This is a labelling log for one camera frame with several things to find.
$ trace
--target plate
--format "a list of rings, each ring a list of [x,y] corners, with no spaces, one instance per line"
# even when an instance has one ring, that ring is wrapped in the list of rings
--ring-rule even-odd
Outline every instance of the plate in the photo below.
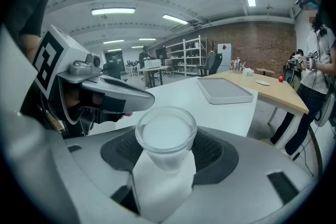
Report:
[[[256,83],[261,84],[261,85],[265,85],[265,86],[269,86],[269,83],[263,80],[256,80]]]

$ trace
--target floor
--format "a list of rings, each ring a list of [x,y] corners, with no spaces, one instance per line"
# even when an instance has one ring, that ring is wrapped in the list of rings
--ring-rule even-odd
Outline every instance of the floor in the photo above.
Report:
[[[127,74],[122,74],[121,79],[127,79],[127,82],[131,85],[134,85],[141,89],[146,89],[144,85],[144,81],[141,80],[142,76],[129,76]],[[185,79],[184,75],[175,74],[173,77],[164,75],[162,77],[163,84],[168,84],[171,82],[179,81]],[[155,81],[156,86],[160,85],[158,80]],[[270,118],[273,112],[274,106],[257,101],[256,111],[253,116],[253,120],[247,134],[248,137],[260,140],[264,138],[271,138],[275,133],[276,129],[282,123],[282,120],[285,118],[285,111],[282,109],[278,109],[275,117],[272,120],[270,125],[267,124],[268,119]],[[316,152],[313,146],[313,141],[311,140],[311,136],[308,133],[305,141],[302,146],[298,149],[300,153],[299,157],[294,161],[298,166],[300,166],[303,170],[307,172],[309,175],[313,175],[313,177],[318,177],[318,163],[316,158]]]

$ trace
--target box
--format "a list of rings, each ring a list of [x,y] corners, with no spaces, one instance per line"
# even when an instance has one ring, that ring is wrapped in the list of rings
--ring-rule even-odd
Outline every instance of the box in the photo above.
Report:
[[[151,69],[151,68],[157,68],[161,66],[161,60],[155,59],[155,60],[147,60],[145,63],[145,69]]]

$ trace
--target brick wall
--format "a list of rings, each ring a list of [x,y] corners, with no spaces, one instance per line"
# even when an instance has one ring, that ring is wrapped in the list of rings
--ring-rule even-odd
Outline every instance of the brick wall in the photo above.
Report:
[[[252,69],[265,68],[275,71],[273,77],[282,74],[282,67],[293,51],[296,51],[296,34],[294,25],[281,23],[246,22],[214,26],[201,29],[186,35],[173,38],[151,49],[155,50],[174,43],[196,38],[207,37],[208,51],[210,40],[218,43],[232,44],[232,59],[239,57],[246,67]]]

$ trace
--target wooden table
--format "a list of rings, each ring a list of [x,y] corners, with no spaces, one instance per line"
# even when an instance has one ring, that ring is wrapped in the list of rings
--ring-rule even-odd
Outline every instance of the wooden table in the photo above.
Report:
[[[162,70],[163,69],[167,69],[168,66],[161,66],[161,67],[155,67],[155,68],[150,68],[150,69],[146,69],[146,68],[141,68],[141,69],[138,69],[138,72],[141,71],[141,72],[149,72],[151,74],[151,77],[152,79],[150,80],[151,82],[151,88],[152,87],[155,87],[155,77],[154,77],[154,72],[153,71],[159,71],[159,74],[160,74],[160,83],[161,85],[163,85],[163,82],[162,82]]]
[[[272,70],[267,70],[267,69],[264,69],[264,68],[257,68],[256,70],[259,71],[259,72],[262,72],[262,74],[263,74],[264,76],[266,75],[266,73],[271,73],[271,74],[274,74],[274,73],[275,73],[275,72],[272,71]]]
[[[263,76],[260,74],[253,74],[253,76],[245,76],[240,72],[226,71],[223,73],[207,76],[206,78],[224,78],[241,87],[250,88],[258,91],[258,99],[260,101],[274,105],[276,108],[294,114],[294,118],[287,127],[281,139],[275,144],[276,148],[282,148],[292,137],[294,131],[299,126],[302,115],[308,114],[309,110],[297,95],[295,90],[287,82],[279,82],[278,79]],[[256,80],[262,80],[269,83],[269,86],[264,86],[256,83]],[[272,113],[268,123],[271,122],[275,113]]]

